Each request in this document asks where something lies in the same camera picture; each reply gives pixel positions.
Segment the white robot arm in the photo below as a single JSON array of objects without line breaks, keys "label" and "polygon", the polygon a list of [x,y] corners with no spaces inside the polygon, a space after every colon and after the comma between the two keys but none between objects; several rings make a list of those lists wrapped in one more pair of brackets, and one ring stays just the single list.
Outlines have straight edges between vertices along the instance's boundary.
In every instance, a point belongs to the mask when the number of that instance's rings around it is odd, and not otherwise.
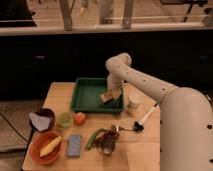
[{"label": "white robot arm", "polygon": [[127,53],[109,58],[107,87],[127,81],[159,104],[160,171],[213,171],[213,109],[198,90],[178,87],[131,67]]}]

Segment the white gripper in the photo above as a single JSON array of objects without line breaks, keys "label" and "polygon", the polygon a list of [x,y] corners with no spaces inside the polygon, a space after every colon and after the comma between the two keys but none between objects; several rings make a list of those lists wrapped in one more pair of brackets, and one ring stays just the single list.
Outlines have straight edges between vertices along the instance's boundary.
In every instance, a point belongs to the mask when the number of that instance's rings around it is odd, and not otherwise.
[{"label": "white gripper", "polygon": [[113,99],[117,100],[121,95],[121,88],[123,86],[123,81],[113,75],[107,77],[107,89],[113,91]]}]

